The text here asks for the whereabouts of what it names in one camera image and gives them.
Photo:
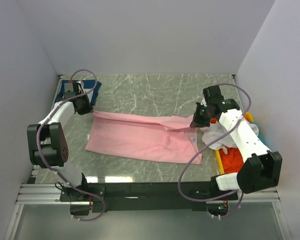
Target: pink garment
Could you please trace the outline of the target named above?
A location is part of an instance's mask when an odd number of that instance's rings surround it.
[[[137,116],[95,111],[86,150],[167,163],[187,163],[198,151],[192,116]],[[201,164],[199,155],[194,164]]]

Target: white wall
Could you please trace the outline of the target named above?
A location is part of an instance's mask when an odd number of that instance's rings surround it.
[[[57,75],[15,0],[0,0],[0,239],[30,175],[26,128],[51,107]]]
[[[300,0],[276,0],[236,82],[251,94],[267,144],[283,157],[278,192],[300,239]]]
[[[18,2],[59,74],[235,74],[274,0]]]

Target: yellow tray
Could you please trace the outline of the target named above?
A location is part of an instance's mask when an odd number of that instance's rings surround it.
[[[253,119],[253,116],[251,113],[247,112],[245,114],[245,116],[248,118],[248,120],[250,122],[254,122],[254,119]],[[220,156],[220,152],[219,150],[215,150],[215,157],[216,157],[216,161],[218,163],[218,166],[219,166],[219,171],[220,171],[220,174],[224,174],[224,169],[223,169],[223,165],[222,165],[222,160],[221,160],[221,156]]]

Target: white cloth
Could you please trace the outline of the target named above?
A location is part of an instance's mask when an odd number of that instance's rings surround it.
[[[258,136],[259,135],[259,128],[257,125],[249,123],[250,127],[252,128],[252,130],[254,131],[254,133]],[[226,129],[217,121],[216,123],[213,123],[210,125],[210,127],[202,127],[200,128],[203,131],[203,137],[202,137],[202,141],[205,144],[208,144],[210,142],[212,142],[213,140],[215,140],[216,138],[222,136],[223,134],[225,134],[227,131]],[[227,154],[227,149],[228,148],[237,148],[236,144],[234,143],[232,137],[230,135],[225,136],[223,139],[221,139],[220,141],[217,141],[216,143],[212,144],[210,146],[211,149],[213,150],[219,150],[219,149],[223,149],[223,151],[225,152],[225,154]]]

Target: marble tabletop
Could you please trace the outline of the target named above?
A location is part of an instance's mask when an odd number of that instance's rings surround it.
[[[102,83],[94,110],[126,113],[140,116],[192,115],[196,102],[203,98],[202,89],[220,83],[234,83],[227,74],[100,74]],[[93,79],[91,75],[78,75],[74,79]],[[221,86],[225,98],[233,98],[241,107],[237,89]],[[108,156],[85,150],[93,123],[92,114],[73,115],[64,127],[69,147],[69,160],[77,166],[88,182],[176,182],[185,164],[153,162]],[[204,146],[198,131],[198,147]],[[184,181],[209,181],[219,172],[214,151],[203,152],[202,164],[191,165]],[[53,184],[58,177],[40,169],[37,184]]]

